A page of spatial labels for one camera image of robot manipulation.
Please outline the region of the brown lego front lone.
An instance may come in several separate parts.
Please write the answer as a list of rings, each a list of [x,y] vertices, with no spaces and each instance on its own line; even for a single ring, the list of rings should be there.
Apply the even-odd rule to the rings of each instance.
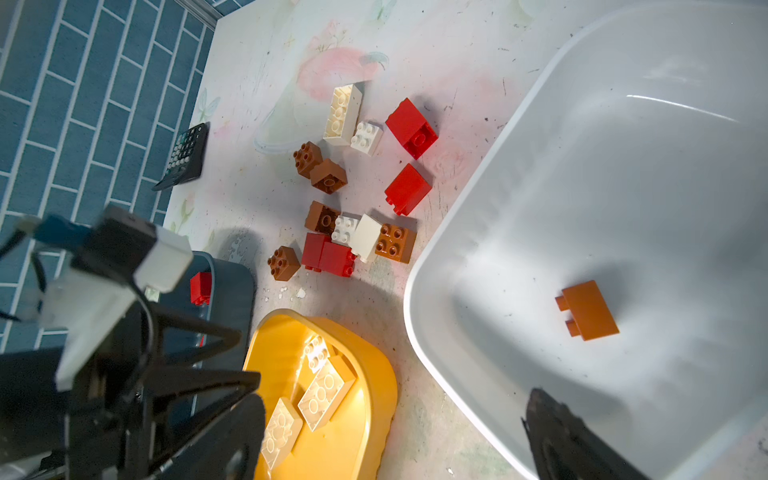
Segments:
[[[286,282],[301,268],[301,262],[295,250],[288,246],[276,249],[268,258],[270,274],[276,281]]]

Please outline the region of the long white lego brick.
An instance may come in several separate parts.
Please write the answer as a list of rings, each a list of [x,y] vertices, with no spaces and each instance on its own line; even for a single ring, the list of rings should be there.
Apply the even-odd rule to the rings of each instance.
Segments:
[[[358,125],[363,95],[355,84],[333,91],[323,140],[331,146],[350,146]]]

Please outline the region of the brown lego side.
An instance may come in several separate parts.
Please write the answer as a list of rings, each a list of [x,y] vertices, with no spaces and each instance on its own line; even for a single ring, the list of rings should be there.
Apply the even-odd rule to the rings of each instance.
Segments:
[[[330,159],[324,159],[310,172],[313,187],[332,195],[348,183],[346,171]]]

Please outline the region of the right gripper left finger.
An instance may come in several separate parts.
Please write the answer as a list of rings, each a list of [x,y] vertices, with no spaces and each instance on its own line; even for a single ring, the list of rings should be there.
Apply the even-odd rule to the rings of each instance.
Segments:
[[[194,439],[153,479],[253,479],[265,435],[262,398],[251,393]]]

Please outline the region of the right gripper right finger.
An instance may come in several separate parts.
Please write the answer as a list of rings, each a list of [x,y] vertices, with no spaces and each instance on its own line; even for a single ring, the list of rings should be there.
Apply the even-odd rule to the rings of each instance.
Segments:
[[[647,479],[541,388],[531,391],[522,423],[540,479]]]

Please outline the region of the white lego top small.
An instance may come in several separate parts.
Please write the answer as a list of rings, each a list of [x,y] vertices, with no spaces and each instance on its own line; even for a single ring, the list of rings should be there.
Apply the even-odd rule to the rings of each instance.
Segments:
[[[323,368],[335,350],[326,342],[323,336],[314,335],[305,344],[303,352],[309,369],[313,374],[316,374]]]

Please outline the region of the long white lego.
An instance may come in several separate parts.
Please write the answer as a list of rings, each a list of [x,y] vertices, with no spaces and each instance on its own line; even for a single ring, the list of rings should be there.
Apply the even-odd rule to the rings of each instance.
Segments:
[[[299,401],[308,428],[315,432],[334,415],[357,377],[340,355],[330,357],[317,372]]]

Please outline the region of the brown lego top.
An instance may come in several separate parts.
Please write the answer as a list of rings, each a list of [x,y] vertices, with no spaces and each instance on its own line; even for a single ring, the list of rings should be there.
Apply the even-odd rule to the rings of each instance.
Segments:
[[[590,341],[620,333],[594,280],[563,289],[555,301],[561,312],[571,314],[565,324],[572,337]]]

